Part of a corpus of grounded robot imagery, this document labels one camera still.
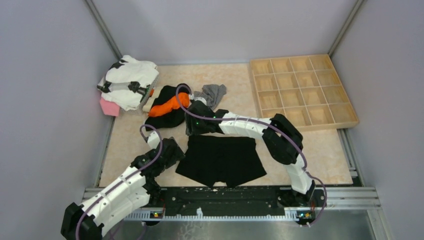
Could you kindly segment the orange underwear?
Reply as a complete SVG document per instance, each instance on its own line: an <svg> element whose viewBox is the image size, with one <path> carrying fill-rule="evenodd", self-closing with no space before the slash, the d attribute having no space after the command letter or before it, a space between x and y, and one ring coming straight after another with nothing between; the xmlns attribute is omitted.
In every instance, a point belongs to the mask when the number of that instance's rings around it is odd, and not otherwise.
<svg viewBox="0 0 424 240"><path fill-rule="evenodd" d="M165 114L178 110L181 105L187 108L190 105L190 96L188 93L180 92L178 95L173 96L165 103L153 106L148 112L149 117L161 117Z"/></svg>

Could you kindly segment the grey striped underwear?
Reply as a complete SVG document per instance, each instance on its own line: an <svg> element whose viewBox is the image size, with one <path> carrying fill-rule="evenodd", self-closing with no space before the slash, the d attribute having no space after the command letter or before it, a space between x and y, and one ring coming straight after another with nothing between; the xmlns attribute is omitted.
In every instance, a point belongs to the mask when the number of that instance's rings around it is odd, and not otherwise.
<svg viewBox="0 0 424 240"><path fill-rule="evenodd" d="M227 94L227 87L224 84L206 84L202 86L201 91L195 91L194 101L201 101L211 110L215 110L223 97Z"/></svg>

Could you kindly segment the black boxer underwear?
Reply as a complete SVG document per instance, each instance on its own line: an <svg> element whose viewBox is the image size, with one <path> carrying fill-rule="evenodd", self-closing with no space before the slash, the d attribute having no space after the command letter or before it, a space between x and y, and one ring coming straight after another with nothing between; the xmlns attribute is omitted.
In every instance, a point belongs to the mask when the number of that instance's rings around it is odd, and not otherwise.
<svg viewBox="0 0 424 240"><path fill-rule="evenodd" d="M187 151L176 173L207 187L225 183L234 188L267 174L250 137L188 137Z"/></svg>

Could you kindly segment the wooden compartment tray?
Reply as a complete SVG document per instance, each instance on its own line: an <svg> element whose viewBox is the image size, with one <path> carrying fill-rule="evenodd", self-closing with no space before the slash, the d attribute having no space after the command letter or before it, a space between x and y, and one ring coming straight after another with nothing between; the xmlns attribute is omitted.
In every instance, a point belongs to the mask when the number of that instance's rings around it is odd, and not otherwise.
<svg viewBox="0 0 424 240"><path fill-rule="evenodd" d="M284 115L300 131L349 129L359 119L328 54L249 62L256 112Z"/></svg>

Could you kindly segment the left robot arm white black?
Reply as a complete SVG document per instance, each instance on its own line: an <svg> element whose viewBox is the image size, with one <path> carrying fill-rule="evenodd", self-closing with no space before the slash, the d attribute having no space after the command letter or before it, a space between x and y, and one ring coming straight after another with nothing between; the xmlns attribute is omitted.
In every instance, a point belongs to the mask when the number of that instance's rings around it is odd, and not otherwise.
<svg viewBox="0 0 424 240"><path fill-rule="evenodd" d="M112 183L81 204L73 202L65 209L60 229L65 239L101 240L134 210L160 202L162 188L156 177L185 155L173 137L161 138L153 132L146 142L150 150L137 156Z"/></svg>

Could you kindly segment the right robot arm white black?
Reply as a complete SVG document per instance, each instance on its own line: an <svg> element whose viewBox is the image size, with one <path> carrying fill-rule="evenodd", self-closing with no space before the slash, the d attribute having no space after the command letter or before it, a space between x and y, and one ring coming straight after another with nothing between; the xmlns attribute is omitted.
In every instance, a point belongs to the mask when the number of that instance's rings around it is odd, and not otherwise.
<svg viewBox="0 0 424 240"><path fill-rule="evenodd" d="M307 171L303 135L281 113L271 118L248 117L226 109L211 110L202 101L184 109L188 135L219 133L262 140L271 157L282 164L290 178L291 189L281 196L288 207L307 206L314 198L315 180Z"/></svg>

